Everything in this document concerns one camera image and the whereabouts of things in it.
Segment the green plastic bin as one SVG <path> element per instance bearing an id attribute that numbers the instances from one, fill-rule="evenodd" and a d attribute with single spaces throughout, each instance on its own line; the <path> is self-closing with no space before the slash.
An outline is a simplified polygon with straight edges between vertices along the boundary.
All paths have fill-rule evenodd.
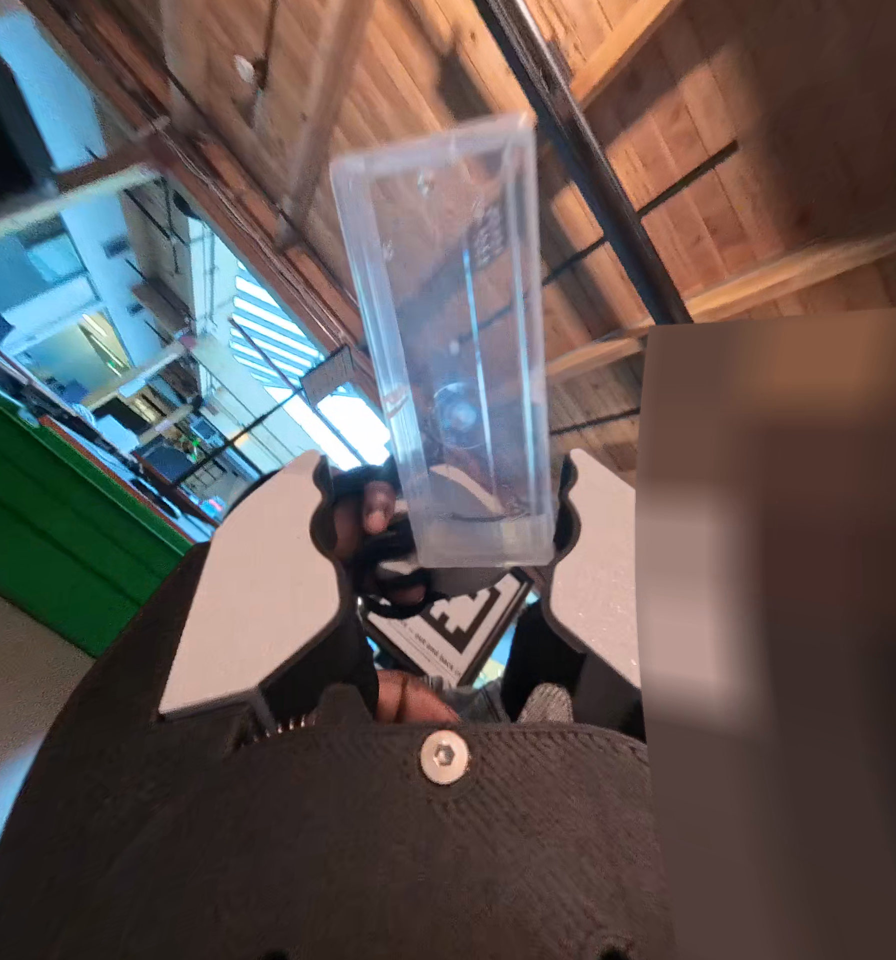
<path id="1" fill-rule="evenodd" d="M 98 658 L 191 552 L 63 432 L 0 396 L 0 596 Z"/>

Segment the person's right hand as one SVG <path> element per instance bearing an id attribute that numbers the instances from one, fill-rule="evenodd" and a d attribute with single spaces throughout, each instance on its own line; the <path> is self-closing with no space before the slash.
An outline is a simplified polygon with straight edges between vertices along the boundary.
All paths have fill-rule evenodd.
<path id="1" fill-rule="evenodd" d="M 379 479 L 367 482 L 358 508 L 361 534 L 373 537 L 384 533 L 394 517 L 397 499 L 397 492 L 390 482 Z"/>

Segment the window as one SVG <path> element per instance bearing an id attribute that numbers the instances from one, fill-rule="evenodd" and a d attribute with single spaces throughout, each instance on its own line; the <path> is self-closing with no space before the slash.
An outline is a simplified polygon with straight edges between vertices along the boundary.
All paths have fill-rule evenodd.
<path id="1" fill-rule="evenodd" d="M 234 359 L 336 468 L 383 465 L 391 435 L 357 378 L 311 407 L 300 377 L 335 349 L 322 350 L 241 261 L 236 267 L 227 336 Z"/>

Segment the person's left hand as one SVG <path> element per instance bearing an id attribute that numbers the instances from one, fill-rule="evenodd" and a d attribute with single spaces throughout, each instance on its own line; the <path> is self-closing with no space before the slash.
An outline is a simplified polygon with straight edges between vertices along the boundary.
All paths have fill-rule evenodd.
<path id="1" fill-rule="evenodd" d="M 386 725 L 441 728 L 459 724 L 458 714 L 421 678 L 394 669 L 377 672 L 379 694 L 375 719 Z"/>

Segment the dark hanging sign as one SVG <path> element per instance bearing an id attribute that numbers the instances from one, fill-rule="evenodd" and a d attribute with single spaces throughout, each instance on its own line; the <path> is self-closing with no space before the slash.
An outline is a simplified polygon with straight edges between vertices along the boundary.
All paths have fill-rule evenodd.
<path id="1" fill-rule="evenodd" d="M 306 401 L 316 407 L 337 390 L 353 382 L 358 367 L 349 345 L 345 344 L 300 377 Z"/>

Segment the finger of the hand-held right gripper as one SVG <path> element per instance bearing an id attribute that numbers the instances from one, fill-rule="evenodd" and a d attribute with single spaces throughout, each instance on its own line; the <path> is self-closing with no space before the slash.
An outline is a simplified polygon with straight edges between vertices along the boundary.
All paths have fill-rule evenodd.
<path id="1" fill-rule="evenodd" d="M 510 573 L 512 566 L 426 568 L 426 596 L 465 596 L 485 591 Z"/>

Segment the black metal pole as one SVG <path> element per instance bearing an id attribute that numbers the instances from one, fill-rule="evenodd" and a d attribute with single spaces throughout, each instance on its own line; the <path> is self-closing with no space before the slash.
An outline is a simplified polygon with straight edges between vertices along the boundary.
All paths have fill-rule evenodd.
<path id="1" fill-rule="evenodd" d="M 526 2 L 474 4 L 534 110 L 544 136 L 594 215 L 650 318 L 658 326 L 691 324 L 693 319 L 681 294 L 601 150 L 574 99 L 569 80 Z"/>

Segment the single transparent plastic drawer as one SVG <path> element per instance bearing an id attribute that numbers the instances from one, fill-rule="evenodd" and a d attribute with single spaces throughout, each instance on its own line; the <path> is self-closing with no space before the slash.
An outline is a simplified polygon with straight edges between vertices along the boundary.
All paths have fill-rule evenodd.
<path id="1" fill-rule="evenodd" d="M 338 222 L 418 560 L 553 556 L 536 135 L 525 113 L 337 156 Z"/>

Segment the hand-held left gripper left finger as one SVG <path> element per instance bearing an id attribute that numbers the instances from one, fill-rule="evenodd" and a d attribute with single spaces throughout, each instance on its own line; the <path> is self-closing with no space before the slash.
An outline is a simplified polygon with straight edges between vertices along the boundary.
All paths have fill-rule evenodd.
<path id="1" fill-rule="evenodd" d="M 246 706 L 267 733 L 282 728 L 266 690 L 342 611 L 334 561 L 311 534 L 327 465 L 307 451 L 228 511 L 180 632 L 159 702 L 162 718 Z"/>

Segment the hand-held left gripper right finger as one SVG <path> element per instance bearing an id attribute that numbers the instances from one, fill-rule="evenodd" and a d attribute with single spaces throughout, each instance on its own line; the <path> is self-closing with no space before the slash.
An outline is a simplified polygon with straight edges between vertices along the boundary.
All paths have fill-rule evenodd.
<path id="1" fill-rule="evenodd" d="M 580 448 L 563 468 L 559 517 L 567 519 L 567 540 L 555 550 L 543 612 L 563 642 L 638 690 L 634 487 Z"/>

